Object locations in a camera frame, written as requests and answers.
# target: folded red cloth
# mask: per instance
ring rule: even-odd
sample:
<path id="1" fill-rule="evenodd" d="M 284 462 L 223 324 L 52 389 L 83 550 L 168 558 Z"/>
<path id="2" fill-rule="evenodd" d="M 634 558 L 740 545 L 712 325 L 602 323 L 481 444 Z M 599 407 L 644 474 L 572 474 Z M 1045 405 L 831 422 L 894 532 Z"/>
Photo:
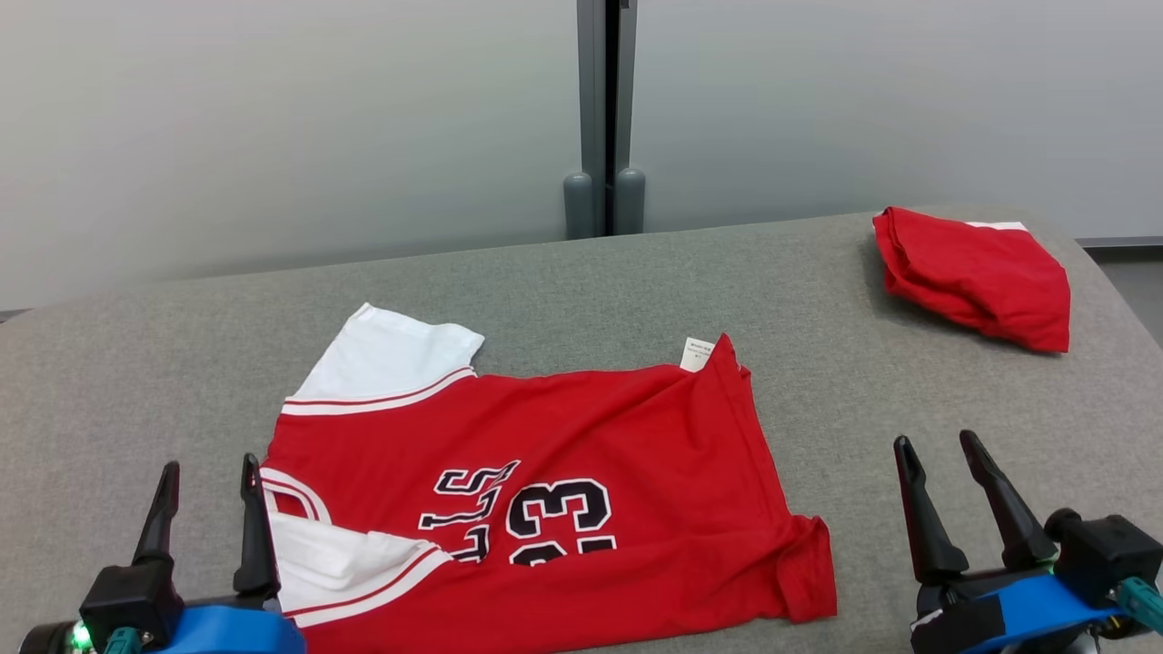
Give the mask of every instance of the folded red cloth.
<path id="1" fill-rule="evenodd" d="M 1020 222 L 965 223 L 900 207 L 872 220 L 885 289 L 1039 351 L 1070 349 L 1070 283 Z"/>

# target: gray fabric surface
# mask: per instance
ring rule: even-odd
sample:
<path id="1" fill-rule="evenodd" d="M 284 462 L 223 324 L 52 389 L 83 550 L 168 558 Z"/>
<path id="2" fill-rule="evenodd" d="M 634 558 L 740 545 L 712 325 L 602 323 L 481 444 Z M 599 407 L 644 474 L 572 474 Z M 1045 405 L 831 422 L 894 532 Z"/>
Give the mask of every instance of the gray fabric surface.
<path id="1" fill-rule="evenodd" d="M 730 334 L 791 509 L 832 531 L 840 617 L 618 652 L 907 652 L 900 433 L 977 567 L 999 564 L 1001 547 L 957 445 L 964 427 L 1039 516 L 1122 512 L 1163 535 L 1163 351 L 1044 222 L 927 211 L 1032 225 L 1069 271 L 1072 351 L 1030 354 L 887 297 L 871 214 L 176 283 L 19 315 L 0 327 L 0 648 L 66 619 L 102 566 L 128 562 L 170 458 L 183 464 L 178 589 L 228 591 L 240 456 L 264 452 L 281 399 L 364 300 L 485 334 L 478 369 L 504 375 L 678 362 L 686 336 Z"/>

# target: white wall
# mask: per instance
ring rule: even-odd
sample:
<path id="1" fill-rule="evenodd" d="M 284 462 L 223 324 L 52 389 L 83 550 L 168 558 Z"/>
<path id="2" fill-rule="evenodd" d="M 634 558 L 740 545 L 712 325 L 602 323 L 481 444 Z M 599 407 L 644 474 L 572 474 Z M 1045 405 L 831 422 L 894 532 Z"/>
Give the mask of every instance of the white wall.
<path id="1" fill-rule="evenodd" d="M 1161 236 L 1161 34 L 1141 0 L 642 0 L 647 229 L 976 202 Z"/>
<path id="2" fill-rule="evenodd" d="M 573 0 L 12 0 L 0 310 L 564 237 Z"/>

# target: white label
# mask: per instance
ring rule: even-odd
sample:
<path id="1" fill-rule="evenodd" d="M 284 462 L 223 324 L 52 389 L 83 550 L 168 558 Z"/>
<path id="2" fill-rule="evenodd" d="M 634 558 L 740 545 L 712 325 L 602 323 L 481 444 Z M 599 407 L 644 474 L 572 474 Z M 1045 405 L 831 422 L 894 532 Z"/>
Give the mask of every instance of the white label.
<path id="1" fill-rule="evenodd" d="M 707 364 L 707 360 L 711 358 L 711 351 L 714 349 L 714 343 L 698 339 L 686 339 L 686 347 L 683 348 L 683 362 L 678 367 L 683 370 L 698 372 Z"/>

